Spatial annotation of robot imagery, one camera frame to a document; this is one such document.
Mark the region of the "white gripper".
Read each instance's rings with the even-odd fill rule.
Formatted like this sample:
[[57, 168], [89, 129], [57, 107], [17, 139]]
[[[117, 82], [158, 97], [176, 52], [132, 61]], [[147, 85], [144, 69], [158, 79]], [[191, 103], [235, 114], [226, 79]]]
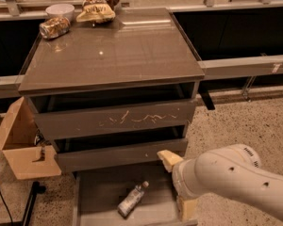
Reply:
[[194, 159], [183, 160], [181, 156], [168, 150], [157, 152], [164, 168], [172, 172], [173, 185], [177, 194], [176, 198], [179, 219], [188, 221], [194, 217], [198, 198], [200, 196], [194, 189], [195, 179]]

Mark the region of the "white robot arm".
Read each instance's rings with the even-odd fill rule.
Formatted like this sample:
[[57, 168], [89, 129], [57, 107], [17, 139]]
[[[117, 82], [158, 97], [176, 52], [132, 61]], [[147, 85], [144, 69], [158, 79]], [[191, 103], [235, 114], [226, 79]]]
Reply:
[[283, 175], [262, 169], [253, 148], [234, 144], [207, 151], [194, 159], [162, 150], [158, 158], [172, 174], [182, 219], [191, 217], [190, 201], [214, 193], [254, 206], [283, 221]]

